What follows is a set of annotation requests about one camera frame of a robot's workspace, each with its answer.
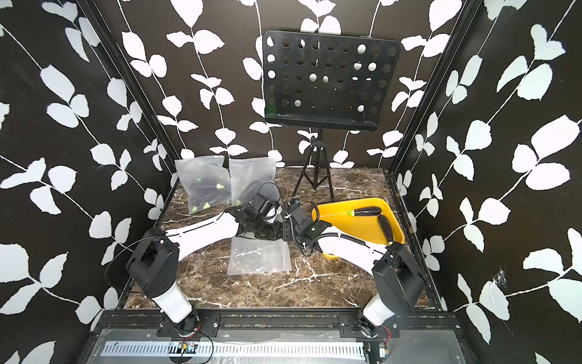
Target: wall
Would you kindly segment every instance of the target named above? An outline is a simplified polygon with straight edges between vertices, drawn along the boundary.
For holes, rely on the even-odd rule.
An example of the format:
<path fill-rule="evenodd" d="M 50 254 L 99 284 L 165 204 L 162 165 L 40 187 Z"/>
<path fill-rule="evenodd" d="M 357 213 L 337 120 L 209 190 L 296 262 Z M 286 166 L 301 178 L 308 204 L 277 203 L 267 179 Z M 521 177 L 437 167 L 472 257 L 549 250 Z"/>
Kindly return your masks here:
<path fill-rule="evenodd" d="M 263 32 L 319 29 L 402 41 L 379 129 L 326 131 L 332 167 L 343 168 L 388 166 L 463 4 L 461 0 L 95 3 L 182 157 L 269 155 L 280 167 L 303 165 L 308 128 L 264 122 L 262 50 L 255 48 Z"/>
<path fill-rule="evenodd" d="M 70 363 L 173 165 L 76 4 L 1 0 L 0 24 L 0 363 Z"/>
<path fill-rule="evenodd" d="M 396 173 L 482 363 L 582 356 L 581 14 L 484 1 Z"/>

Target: perforated metal panel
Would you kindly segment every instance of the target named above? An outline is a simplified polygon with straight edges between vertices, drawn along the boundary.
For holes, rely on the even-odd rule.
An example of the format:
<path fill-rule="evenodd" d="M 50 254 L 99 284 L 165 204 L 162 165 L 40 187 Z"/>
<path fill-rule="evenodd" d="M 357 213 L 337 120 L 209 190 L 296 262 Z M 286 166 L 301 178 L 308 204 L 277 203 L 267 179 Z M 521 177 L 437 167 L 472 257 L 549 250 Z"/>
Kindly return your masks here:
<path fill-rule="evenodd" d="M 262 43 L 268 122 L 378 128 L 400 42 L 269 30 Z"/>

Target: marble tabletop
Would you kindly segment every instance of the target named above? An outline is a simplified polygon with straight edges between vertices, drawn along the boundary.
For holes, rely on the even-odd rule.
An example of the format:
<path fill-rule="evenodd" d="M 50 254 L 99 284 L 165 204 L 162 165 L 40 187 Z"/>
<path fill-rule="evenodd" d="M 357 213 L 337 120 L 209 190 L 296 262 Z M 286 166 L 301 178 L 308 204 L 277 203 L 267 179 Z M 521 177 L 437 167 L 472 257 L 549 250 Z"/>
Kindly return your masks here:
<path fill-rule="evenodd" d="M 284 200 L 290 199 L 300 172 L 299 168 L 277 169 L 275 182 Z M 401 221 L 381 169 L 333 168 L 331 175 L 336 201 L 380 197 L 388 202 L 397 220 Z M 305 202 L 330 202 L 329 185 L 324 182 L 314 190 L 304 180 L 297 197 L 310 214 L 311 205 Z M 222 204 L 190 216 L 187 205 L 187 193 L 179 185 L 162 218 L 161 228 L 188 226 L 229 207 L 229 204 Z M 226 275 L 230 239 L 225 239 L 184 258 L 178 265 L 176 281 L 196 308 L 361 307 L 377 293 L 372 276 L 345 260 L 327 260 L 318 253 L 305 257 L 292 242 L 289 252 L 292 266 L 289 272 Z M 417 306 L 428 306 L 426 294 Z M 125 304 L 126 309 L 155 307 L 155 303 L 143 294 L 131 294 Z"/>

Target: plastic bag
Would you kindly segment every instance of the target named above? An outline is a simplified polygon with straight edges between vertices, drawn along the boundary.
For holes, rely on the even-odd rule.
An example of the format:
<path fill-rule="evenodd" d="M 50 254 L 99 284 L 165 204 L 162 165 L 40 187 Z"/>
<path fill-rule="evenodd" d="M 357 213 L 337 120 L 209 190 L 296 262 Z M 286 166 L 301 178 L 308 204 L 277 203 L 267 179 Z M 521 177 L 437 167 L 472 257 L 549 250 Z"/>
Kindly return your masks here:
<path fill-rule="evenodd" d="M 274 185 L 263 185 L 275 179 L 276 161 L 273 158 L 231 159 L 228 163 L 232 179 L 232 206 L 249 202 L 259 188 L 265 197 L 278 199 L 279 194 Z"/>
<path fill-rule="evenodd" d="M 175 161 L 180 183 L 188 193 L 190 214 L 228 202 L 232 197 L 230 175 L 222 166 L 224 156 L 204 156 Z"/>
<path fill-rule="evenodd" d="M 289 245 L 283 240 L 245 239 L 237 236 L 232 238 L 227 275 L 290 270 Z"/>

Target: yellow plastic tray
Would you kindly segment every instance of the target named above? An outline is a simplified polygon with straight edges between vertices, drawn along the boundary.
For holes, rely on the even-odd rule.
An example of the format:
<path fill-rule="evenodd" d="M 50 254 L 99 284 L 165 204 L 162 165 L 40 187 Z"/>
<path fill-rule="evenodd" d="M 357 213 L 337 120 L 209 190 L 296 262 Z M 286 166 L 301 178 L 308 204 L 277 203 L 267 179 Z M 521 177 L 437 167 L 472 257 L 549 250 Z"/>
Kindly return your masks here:
<path fill-rule="evenodd" d="M 404 233 L 388 203 L 382 199 L 372 197 L 369 199 L 326 203 L 318 205 L 317 208 L 320 211 L 320 220 L 329 222 L 341 231 L 372 243 L 387 244 L 384 233 L 382 233 L 382 229 L 380 229 L 380 225 L 378 224 L 377 216 L 350 216 L 347 214 L 348 211 L 368 206 L 377 206 L 382 209 L 382 215 L 390 222 L 394 241 L 404 244 Z M 315 220 L 317 216 L 315 209 L 311 212 L 311 216 Z M 337 256 L 325 253 L 324 256 L 327 259 L 338 258 Z"/>

